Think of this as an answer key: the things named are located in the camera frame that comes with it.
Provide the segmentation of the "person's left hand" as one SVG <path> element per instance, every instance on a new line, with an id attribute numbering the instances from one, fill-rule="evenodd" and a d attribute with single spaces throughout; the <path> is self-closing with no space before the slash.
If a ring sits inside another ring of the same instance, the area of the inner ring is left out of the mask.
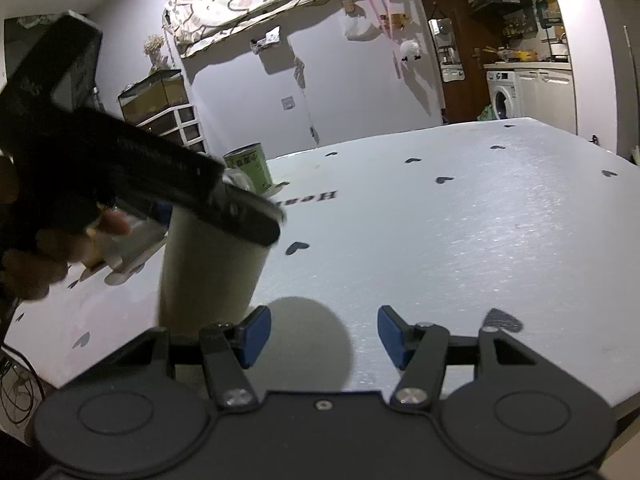
<path id="1" fill-rule="evenodd" d="M 64 228 L 62 219 L 53 211 L 36 220 L 23 216 L 1 221 L 1 289 L 13 298 L 37 301 L 47 296 L 51 285 L 66 278 L 70 264 L 90 255 L 92 234 L 130 233 L 119 210 L 102 210 L 96 222 L 77 232 Z"/>

